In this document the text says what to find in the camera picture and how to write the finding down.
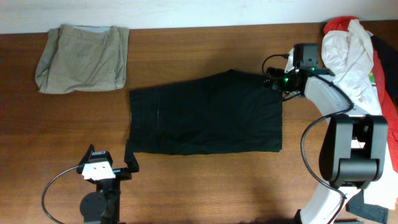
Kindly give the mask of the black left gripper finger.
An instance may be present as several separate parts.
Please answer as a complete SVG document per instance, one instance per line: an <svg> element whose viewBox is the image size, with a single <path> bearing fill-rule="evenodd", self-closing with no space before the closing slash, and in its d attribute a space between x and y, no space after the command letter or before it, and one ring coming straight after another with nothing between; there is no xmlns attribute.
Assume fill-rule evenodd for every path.
<svg viewBox="0 0 398 224"><path fill-rule="evenodd" d="M89 161L89 159L90 159L90 157L91 157L91 154L92 154L94 151L95 151L94 145L93 145L93 144L90 144L89 147L88 147L88 149L87 149L87 151L85 152L84 156L82 157L82 159L81 159L80 162L78 163L78 165L79 165L79 166L82 166L82 165L86 164L86 163Z"/></svg>
<svg viewBox="0 0 398 224"><path fill-rule="evenodd" d="M130 140L126 141L124 162L126 163L127 168L130 173L139 172L139 164L138 164L137 159L133 153L132 144L130 143Z"/></svg>

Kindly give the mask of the black shorts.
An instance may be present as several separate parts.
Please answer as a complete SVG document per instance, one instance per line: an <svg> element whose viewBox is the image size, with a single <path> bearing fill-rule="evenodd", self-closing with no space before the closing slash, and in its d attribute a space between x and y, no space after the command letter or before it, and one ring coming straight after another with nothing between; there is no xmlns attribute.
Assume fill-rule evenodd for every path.
<svg viewBox="0 0 398 224"><path fill-rule="evenodd" d="M279 152L282 94L260 75L228 70L129 93L128 149L168 155Z"/></svg>

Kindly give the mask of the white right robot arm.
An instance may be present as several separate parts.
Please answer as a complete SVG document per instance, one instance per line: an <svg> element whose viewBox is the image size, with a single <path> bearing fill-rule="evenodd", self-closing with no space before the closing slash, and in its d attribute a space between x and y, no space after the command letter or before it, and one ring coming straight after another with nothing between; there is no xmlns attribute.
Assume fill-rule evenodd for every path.
<svg viewBox="0 0 398 224"><path fill-rule="evenodd" d="M261 67L265 87L302 96L322 114L305 129L300 153L305 167L319 183L309 203L297 210L294 223L336 223L349 200L378 181L383 174L388 124L381 115L371 115L356 106L336 84L336 75L320 67L317 44L296 44L285 59L287 70ZM318 160L321 175L311 169L305 155L305 138L318 123L328 122Z"/></svg>

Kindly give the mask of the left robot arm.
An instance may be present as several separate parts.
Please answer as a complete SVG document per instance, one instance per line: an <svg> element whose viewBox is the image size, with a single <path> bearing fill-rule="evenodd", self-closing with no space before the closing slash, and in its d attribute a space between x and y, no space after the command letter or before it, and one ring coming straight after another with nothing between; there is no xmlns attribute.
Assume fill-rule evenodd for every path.
<svg viewBox="0 0 398 224"><path fill-rule="evenodd" d="M131 180L132 174L139 172L139 164L126 145L124 162L126 167L113 169L113 159L108 151L95 151L89 145L85 155L78 163L77 174L96 190L88 193L80 202L80 213L84 223L119 223L121 182Z"/></svg>

